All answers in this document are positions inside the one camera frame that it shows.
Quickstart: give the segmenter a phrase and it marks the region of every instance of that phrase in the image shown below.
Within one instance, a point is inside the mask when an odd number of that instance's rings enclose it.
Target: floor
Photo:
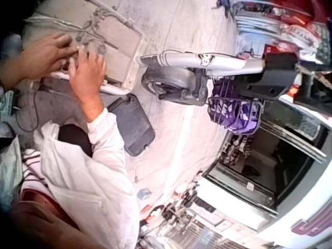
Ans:
[[[236,28],[225,19],[224,10],[211,10],[215,0],[103,0],[134,21],[149,37],[146,53],[165,49],[233,54]],[[70,92],[67,82],[48,80],[54,89]],[[20,85],[18,119],[25,129],[36,124],[33,95],[28,84]],[[141,208],[167,200],[174,189],[214,161],[226,131],[210,122],[205,107],[181,106],[161,102],[145,91],[138,80],[133,93],[138,97],[155,132],[152,144],[138,157],[126,156],[127,169],[135,189],[148,188],[152,194],[140,202]],[[102,96],[105,106],[114,98]],[[39,127],[53,119],[63,123],[75,117],[84,125],[76,101],[67,96],[38,92],[36,106]],[[7,119],[18,134],[23,147],[32,146],[32,133],[23,132],[14,117]]]

